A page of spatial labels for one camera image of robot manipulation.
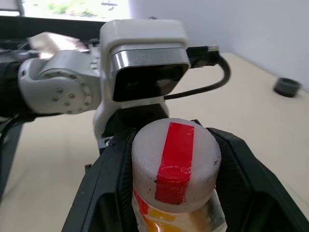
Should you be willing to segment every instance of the white wall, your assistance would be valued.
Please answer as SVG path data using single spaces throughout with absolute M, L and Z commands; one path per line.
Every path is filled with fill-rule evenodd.
M 308 0 L 128 0 L 131 18 L 177 19 L 191 46 L 217 44 L 309 90 Z
M 309 1 L 232 1 L 232 52 L 309 90 Z
M 190 46 L 220 45 L 227 50 L 228 24 L 218 19 L 229 14 L 225 0 L 128 0 L 131 18 L 177 19 L 182 21 Z

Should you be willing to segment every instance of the black cap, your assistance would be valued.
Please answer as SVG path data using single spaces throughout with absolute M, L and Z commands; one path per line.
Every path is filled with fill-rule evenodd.
M 293 98 L 300 89 L 301 84 L 288 78 L 279 78 L 274 91 L 282 96 Z

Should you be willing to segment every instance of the bottle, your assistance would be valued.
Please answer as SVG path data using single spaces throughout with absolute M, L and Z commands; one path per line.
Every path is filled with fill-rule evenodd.
M 142 128 L 132 145 L 139 231 L 225 231 L 214 191 L 220 163 L 215 138 L 195 122 L 165 118 Z

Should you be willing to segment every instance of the table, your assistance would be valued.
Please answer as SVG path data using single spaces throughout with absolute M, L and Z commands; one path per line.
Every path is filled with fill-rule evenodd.
M 276 78 L 232 55 L 230 82 L 221 89 L 167 102 L 171 117 L 198 119 L 204 127 L 244 139 L 277 175 L 309 218 L 309 93 L 285 98 Z M 190 70 L 174 93 L 216 82 L 218 67 Z M 98 157 L 94 112 L 39 118 L 24 125 L 0 206 L 0 231 L 61 231 L 84 175 Z

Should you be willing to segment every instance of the white bottle cap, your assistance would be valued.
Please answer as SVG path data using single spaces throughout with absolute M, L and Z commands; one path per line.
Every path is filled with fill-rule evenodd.
M 133 188 L 152 207 L 196 210 L 210 198 L 221 163 L 219 145 L 195 122 L 165 118 L 142 128 L 132 146 Z

